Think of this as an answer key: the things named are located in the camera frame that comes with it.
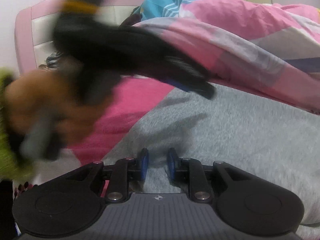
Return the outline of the left hand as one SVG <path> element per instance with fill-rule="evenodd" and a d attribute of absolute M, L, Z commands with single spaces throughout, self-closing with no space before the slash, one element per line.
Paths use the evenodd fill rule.
<path fill-rule="evenodd" d="M 76 144 L 88 137 L 95 123 L 112 104 L 108 94 L 98 105 L 77 102 L 72 85 L 55 72 L 35 70 L 9 84 L 4 102 L 10 127 L 18 134 L 27 134 L 40 118 L 43 110 L 57 115 L 54 131 L 67 144 Z"/>

